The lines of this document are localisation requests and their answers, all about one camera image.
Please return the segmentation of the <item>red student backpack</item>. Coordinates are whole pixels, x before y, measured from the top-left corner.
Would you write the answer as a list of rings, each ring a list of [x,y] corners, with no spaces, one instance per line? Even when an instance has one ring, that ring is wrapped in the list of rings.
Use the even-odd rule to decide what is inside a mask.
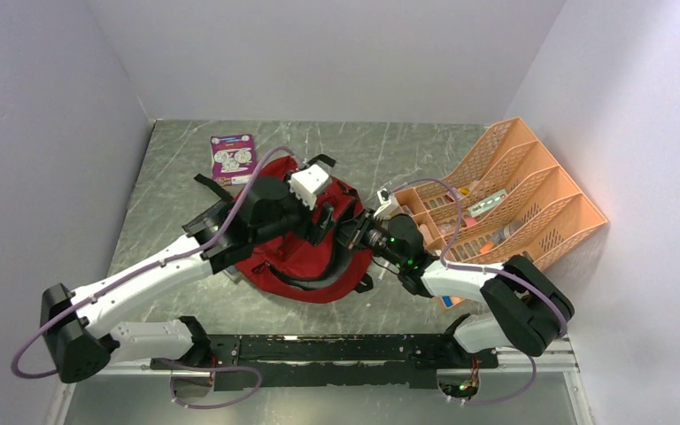
[[[335,208],[336,226],[321,244],[312,246],[286,235],[288,213],[302,205],[290,192],[288,179],[320,161],[328,165],[334,162],[325,155],[312,158],[306,166],[290,156],[274,159],[235,197],[217,182],[196,176],[196,181],[220,196],[220,201],[183,229],[200,244],[216,241],[200,255],[214,273],[235,267],[259,290],[313,304],[331,303],[353,291],[364,293],[374,287],[367,272],[372,254],[349,251],[335,239],[340,220],[365,211],[358,191],[347,183],[332,177],[317,200],[315,208],[324,202]]]

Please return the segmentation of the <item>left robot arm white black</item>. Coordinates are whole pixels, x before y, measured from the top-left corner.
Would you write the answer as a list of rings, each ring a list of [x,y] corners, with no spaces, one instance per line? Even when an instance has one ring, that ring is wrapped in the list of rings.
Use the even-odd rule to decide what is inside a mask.
[[[211,341],[196,318],[156,323],[126,318],[170,289],[251,259],[256,248],[279,236],[296,236],[311,246],[328,237],[333,179],[317,167],[286,177],[256,176],[236,197],[211,179],[201,182],[218,202],[165,249],[100,282],[75,290],[58,283],[44,291],[40,332],[62,383],[137,359],[209,365]]]

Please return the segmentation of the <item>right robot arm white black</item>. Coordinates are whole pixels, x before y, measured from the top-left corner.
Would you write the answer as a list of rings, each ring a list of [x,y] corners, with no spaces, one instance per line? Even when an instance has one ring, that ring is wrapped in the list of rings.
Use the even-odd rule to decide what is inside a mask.
[[[403,288],[426,298],[456,297],[482,303],[487,311],[456,321],[442,344],[444,359],[465,366],[477,352],[511,347],[539,357],[566,335],[575,314],[569,299],[529,259],[513,255],[492,264],[455,263],[424,247],[408,215],[387,224],[371,212],[337,224],[335,239],[353,251],[368,251],[398,270]]]

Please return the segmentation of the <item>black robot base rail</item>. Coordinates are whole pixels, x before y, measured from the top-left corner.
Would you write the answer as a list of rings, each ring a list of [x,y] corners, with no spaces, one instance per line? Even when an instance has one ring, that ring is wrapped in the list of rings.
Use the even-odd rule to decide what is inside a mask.
[[[262,374],[265,387],[405,385],[438,388],[437,374],[473,367],[495,369],[493,349],[465,352],[444,334],[365,334],[330,336],[212,335],[211,356],[200,367],[215,366],[214,390],[250,388]]]

